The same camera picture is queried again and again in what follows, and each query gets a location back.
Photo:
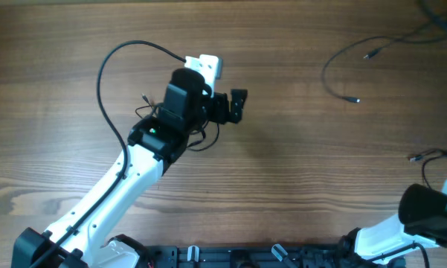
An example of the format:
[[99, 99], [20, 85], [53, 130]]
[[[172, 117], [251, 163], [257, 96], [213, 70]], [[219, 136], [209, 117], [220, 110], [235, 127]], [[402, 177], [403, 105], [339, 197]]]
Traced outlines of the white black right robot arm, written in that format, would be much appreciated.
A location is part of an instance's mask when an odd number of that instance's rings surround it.
[[422, 162], [424, 184], [412, 184], [406, 189], [395, 215], [343, 236], [335, 253], [337, 267], [388, 266], [417, 249], [429, 267], [426, 250], [447, 248], [447, 179], [437, 191], [425, 174], [426, 165], [438, 159], [447, 159], [447, 150], [436, 148], [408, 157], [410, 162]]

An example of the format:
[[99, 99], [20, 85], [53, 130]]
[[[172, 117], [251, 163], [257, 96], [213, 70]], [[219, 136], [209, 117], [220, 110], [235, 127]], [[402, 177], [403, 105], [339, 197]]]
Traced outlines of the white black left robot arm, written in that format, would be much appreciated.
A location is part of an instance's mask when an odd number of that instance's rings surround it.
[[70, 212], [44, 232], [25, 229], [13, 245], [12, 267], [151, 267], [146, 248], [107, 236], [134, 201], [192, 145], [206, 122], [238, 123], [248, 92], [214, 93], [189, 68], [173, 72], [164, 100], [130, 131], [123, 151]]

